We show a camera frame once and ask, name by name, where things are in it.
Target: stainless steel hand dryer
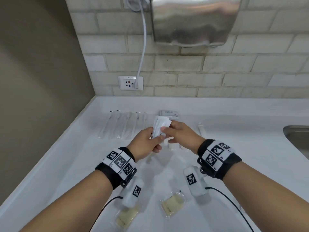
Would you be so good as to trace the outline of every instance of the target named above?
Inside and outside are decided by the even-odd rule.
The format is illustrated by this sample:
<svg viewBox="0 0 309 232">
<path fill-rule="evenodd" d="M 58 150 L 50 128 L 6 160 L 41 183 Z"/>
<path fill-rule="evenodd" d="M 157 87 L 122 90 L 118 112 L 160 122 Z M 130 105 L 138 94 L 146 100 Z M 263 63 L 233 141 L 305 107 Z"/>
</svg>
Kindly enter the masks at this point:
<svg viewBox="0 0 309 232">
<path fill-rule="evenodd" d="M 151 0 L 154 41 L 193 47 L 223 45 L 241 0 Z"/>
</svg>

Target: stainless steel sink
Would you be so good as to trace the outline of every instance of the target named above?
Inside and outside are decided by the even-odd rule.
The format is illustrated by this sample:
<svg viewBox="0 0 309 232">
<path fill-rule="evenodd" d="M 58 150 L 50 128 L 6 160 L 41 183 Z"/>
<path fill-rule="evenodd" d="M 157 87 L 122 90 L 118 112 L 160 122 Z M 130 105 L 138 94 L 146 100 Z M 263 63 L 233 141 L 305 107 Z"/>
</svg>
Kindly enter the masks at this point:
<svg viewBox="0 0 309 232">
<path fill-rule="evenodd" d="M 286 126 L 286 138 L 309 160 L 309 126 Z"/>
</svg>

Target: wall socket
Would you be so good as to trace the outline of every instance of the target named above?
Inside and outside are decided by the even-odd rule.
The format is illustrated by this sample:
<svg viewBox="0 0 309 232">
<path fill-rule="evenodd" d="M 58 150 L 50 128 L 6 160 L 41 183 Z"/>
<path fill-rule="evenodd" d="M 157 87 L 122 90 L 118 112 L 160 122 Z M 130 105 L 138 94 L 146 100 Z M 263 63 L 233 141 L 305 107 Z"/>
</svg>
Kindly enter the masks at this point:
<svg viewBox="0 0 309 232">
<path fill-rule="evenodd" d="M 138 87 L 134 88 L 136 76 L 118 76 L 120 90 L 142 91 L 144 90 L 144 80 L 142 76 L 138 77 Z"/>
</svg>

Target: white power cable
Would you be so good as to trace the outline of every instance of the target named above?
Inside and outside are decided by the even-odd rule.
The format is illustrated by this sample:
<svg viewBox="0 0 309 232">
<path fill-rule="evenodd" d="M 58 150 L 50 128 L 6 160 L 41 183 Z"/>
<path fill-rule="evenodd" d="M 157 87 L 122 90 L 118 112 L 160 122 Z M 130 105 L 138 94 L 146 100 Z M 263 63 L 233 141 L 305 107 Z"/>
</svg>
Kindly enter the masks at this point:
<svg viewBox="0 0 309 232">
<path fill-rule="evenodd" d="M 137 75 L 136 75 L 136 79 L 135 79 L 135 82 L 134 82 L 134 88 L 137 89 L 138 88 L 138 77 L 139 77 L 139 74 L 141 72 L 141 66 L 143 64 L 143 60 L 144 60 L 144 55 L 145 55 L 145 50 L 146 50 L 146 41 L 147 41 L 147 32 L 146 32 L 146 20 L 145 20 L 145 15 L 144 15 L 144 10 L 143 10 L 143 6 L 142 6 L 142 3 L 141 3 L 141 0 L 136 0 L 138 2 L 138 5 L 139 5 L 139 8 L 135 8 L 133 7 L 130 3 L 129 3 L 129 0 L 126 0 L 127 2 L 127 6 L 134 12 L 141 12 L 141 17 L 142 17 L 142 20 L 143 20 L 143 29 L 144 29 L 144 46 L 143 46 L 143 52 L 141 54 L 141 62 L 139 64 L 139 68 L 138 68 L 138 71 L 137 71 Z"/>
</svg>

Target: white paper packet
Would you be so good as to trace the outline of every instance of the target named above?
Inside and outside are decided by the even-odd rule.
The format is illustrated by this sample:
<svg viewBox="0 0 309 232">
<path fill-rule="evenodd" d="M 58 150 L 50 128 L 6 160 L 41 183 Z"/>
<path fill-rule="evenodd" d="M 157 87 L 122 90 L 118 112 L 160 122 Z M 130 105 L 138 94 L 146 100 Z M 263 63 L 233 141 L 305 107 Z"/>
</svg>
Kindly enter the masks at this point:
<svg viewBox="0 0 309 232">
<path fill-rule="evenodd" d="M 171 120 L 168 117 L 164 116 L 156 116 L 154 120 L 154 125 L 153 125 L 153 131 L 152 131 L 152 136 L 151 139 L 156 138 L 157 136 L 165 134 L 160 130 L 161 127 L 169 127 L 171 125 Z"/>
</svg>

